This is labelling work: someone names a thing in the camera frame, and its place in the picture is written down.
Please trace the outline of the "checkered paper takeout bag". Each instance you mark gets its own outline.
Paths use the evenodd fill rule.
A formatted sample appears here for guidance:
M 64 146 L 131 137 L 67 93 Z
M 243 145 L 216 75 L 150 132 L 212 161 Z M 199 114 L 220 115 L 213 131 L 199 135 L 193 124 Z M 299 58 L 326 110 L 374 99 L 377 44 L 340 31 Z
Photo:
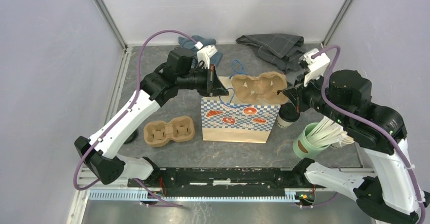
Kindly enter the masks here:
M 200 100 L 203 140 L 266 143 L 281 105 L 268 104 L 262 100 L 256 104 L 238 100 L 231 79 L 237 74 L 249 75 L 237 59 L 232 61 L 231 67 L 232 75 L 220 77 L 229 95 L 204 97 Z

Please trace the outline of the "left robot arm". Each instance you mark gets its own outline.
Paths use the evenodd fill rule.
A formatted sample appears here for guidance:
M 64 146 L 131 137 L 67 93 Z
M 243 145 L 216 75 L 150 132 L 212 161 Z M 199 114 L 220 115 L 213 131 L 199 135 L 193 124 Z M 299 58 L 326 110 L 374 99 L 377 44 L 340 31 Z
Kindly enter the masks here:
M 75 140 L 81 157 L 78 168 L 87 166 L 97 181 L 105 185 L 127 177 L 154 187 L 159 182 L 159 173 L 153 170 L 153 165 L 144 158 L 121 156 L 118 151 L 144 120 L 176 97 L 179 90 L 196 90 L 203 97 L 229 94 L 210 63 L 216 52 L 214 45 L 197 53 L 182 47 L 170 51 L 166 62 L 138 83 L 129 101 L 106 125 L 89 138 L 80 136 Z

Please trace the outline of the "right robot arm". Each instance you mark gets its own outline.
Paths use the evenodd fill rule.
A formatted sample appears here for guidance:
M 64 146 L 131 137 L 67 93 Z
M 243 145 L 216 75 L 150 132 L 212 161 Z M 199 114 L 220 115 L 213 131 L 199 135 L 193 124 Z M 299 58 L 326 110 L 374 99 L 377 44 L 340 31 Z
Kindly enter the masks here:
M 330 188 L 354 200 L 373 219 L 423 223 L 429 193 L 420 189 L 408 157 L 407 130 L 394 109 L 371 101 L 371 82 L 355 70 L 339 70 L 305 83 L 304 76 L 283 91 L 298 113 L 313 109 L 340 125 L 368 155 L 375 176 L 355 176 L 305 157 L 293 182 Z

